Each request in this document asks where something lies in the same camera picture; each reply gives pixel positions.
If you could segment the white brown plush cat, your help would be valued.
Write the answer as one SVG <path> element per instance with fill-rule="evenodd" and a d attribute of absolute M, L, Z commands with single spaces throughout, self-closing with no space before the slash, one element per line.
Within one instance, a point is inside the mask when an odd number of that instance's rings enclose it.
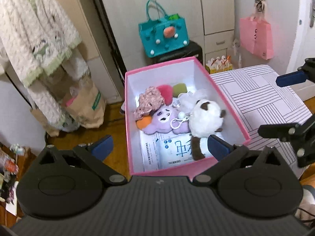
<path fill-rule="evenodd" d="M 201 152 L 201 138 L 221 132 L 226 110 L 218 103 L 207 99 L 198 100 L 190 113 L 188 125 L 191 131 L 191 152 L 193 160 L 201 160 L 205 155 Z"/>

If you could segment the orange makeup sponge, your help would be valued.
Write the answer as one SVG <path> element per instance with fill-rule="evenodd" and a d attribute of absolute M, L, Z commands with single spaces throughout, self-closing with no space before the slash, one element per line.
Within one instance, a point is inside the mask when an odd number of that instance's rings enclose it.
<path fill-rule="evenodd" d="M 136 126 L 138 129 L 142 130 L 146 128 L 152 122 L 152 116 L 144 116 L 142 119 L 136 121 Z"/>

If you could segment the pink floral scrunchie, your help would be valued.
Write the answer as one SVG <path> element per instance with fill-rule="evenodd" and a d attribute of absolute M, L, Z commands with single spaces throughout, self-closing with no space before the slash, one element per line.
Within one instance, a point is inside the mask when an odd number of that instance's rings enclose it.
<path fill-rule="evenodd" d="M 139 105 L 134 111 L 135 120 L 141 120 L 143 117 L 148 116 L 152 111 L 156 111 L 160 106 L 165 104 L 164 97 L 161 92 L 154 86 L 145 90 L 139 96 Z"/>

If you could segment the green makeup sponge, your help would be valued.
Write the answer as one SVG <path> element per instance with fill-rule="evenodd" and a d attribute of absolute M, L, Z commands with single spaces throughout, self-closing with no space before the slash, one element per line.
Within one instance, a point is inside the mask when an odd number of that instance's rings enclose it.
<path fill-rule="evenodd" d="M 185 83 L 178 83 L 172 87 L 172 96 L 174 98 L 177 98 L 182 93 L 187 93 L 187 87 Z"/>

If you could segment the purple plush toy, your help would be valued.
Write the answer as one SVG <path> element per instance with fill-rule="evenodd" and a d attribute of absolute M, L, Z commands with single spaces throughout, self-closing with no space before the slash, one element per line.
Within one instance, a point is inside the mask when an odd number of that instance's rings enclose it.
<path fill-rule="evenodd" d="M 151 135 L 155 133 L 184 134 L 189 133 L 188 117 L 172 106 L 163 105 L 152 116 L 152 122 L 142 131 Z"/>

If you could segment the black suitcase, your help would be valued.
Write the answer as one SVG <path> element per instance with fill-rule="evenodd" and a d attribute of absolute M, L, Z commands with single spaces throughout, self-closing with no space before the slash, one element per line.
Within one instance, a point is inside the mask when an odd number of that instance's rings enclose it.
<path fill-rule="evenodd" d="M 190 41 L 190 43 L 181 49 L 174 50 L 154 58 L 151 58 L 152 64 L 162 63 L 166 61 L 188 58 L 195 56 L 197 60 L 203 64 L 203 52 L 202 47 L 194 41 Z"/>

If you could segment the pink hanging shopping bag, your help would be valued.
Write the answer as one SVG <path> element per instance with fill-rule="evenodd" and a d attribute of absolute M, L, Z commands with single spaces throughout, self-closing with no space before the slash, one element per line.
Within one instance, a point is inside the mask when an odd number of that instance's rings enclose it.
<path fill-rule="evenodd" d="M 264 60 L 274 57 L 272 29 L 270 23 L 264 18 L 241 18 L 240 44 L 253 55 Z"/>

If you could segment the white door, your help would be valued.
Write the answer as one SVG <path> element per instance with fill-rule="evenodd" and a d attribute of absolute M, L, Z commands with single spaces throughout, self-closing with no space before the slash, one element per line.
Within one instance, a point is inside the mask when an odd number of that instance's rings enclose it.
<path fill-rule="evenodd" d="M 304 64 L 306 58 L 314 57 L 314 0 L 299 0 L 298 24 L 287 73 Z"/>

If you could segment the pink fluffy pompom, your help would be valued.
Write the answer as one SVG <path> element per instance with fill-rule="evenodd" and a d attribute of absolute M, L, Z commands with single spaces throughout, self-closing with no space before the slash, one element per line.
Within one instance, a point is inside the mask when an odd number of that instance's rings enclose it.
<path fill-rule="evenodd" d="M 173 87 L 170 85 L 160 85 L 157 87 L 162 97 L 164 98 L 164 102 L 166 105 L 172 104 L 173 99 Z"/>

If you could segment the wall hook with keys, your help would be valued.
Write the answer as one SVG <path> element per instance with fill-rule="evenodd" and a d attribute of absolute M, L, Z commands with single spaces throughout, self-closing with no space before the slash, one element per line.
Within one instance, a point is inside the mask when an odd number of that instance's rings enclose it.
<path fill-rule="evenodd" d="M 265 1 L 266 0 L 255 0 L 254 7 L 255 7 L 256 12 L 264 13 L 265 5 L 266 5 Z"/>

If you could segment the cream fuzzy hanging cardigan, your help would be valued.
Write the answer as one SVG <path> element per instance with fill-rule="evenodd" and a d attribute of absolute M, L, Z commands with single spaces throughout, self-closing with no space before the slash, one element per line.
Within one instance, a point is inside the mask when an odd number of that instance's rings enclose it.
<path fill-rule="evenodd" d="M 72 132 L 78 122 L 49 89 L 62 73 L 75 82 L 90 74 L 77 47 L 81 37 L 57 0 L 1 0 L 1 41 L 8 59 L 48 123 Z"/>

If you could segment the blue wet wipes pack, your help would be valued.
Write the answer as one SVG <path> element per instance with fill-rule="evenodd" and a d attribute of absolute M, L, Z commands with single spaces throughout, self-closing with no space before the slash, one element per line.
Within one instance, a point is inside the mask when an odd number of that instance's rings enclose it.
<path fill-rule="evenodd" d="M 158 171 L 194 162 L 191 133 L 140 133 L 144 171 Z"/>

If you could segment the teal felt tote bag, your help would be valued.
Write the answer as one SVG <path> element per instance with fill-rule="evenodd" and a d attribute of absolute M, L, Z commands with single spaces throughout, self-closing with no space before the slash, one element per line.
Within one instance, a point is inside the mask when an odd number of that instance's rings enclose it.
<path fill-rule="evenodd" d="M 149 6 L 154 4 L 162 17 L 151 19 Z M 179 14 L 168 15 L 164 8 L 155 0 L 146 3 L 147 21 L 138 24 L 139 36 L 144 52 L 149 58 L 186 47 L 189 42 L 186 21 Z"/>

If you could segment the yellow gift bag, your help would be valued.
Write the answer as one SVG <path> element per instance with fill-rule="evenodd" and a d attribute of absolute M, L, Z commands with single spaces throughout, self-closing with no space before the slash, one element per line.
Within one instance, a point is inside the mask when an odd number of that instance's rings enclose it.
<path fill-rule="evenodd" d="M 215 73 L 222 73 L 224 71 L 230 71 L 233 69 L 233 64 L 231 63 L 230 56 L 221 56 L 217 58 L 211 58 L 207 61 L 205 68 L 208 73 L 215 74 Z"/>

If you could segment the brown paper bag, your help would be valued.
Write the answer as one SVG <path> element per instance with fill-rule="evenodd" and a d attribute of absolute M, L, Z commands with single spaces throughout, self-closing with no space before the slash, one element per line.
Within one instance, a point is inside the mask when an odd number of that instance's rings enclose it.
<path fill-rule="evenodd" d="M 31 109 L 31 114 L 51 137 L 59 136 L 61 131 L 73 132 L 81 126 L 98 128 L 104 122 L 106 100 L 89 76 L 71 86 L 60 105 L 64 115 L 59 124 L 49 122 L 39 108 Z"/>

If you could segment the pink storage box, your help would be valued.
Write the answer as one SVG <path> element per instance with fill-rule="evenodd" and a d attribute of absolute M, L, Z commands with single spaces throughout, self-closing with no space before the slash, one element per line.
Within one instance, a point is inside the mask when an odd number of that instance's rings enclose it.
<path fill-rule="evenodd" d="M 183 58 L 125 74 L 125 116 L 131 175 L 194 177 L 223 151 L 208 137 L 247 144 L 249 134 L 201 63 Z"/>

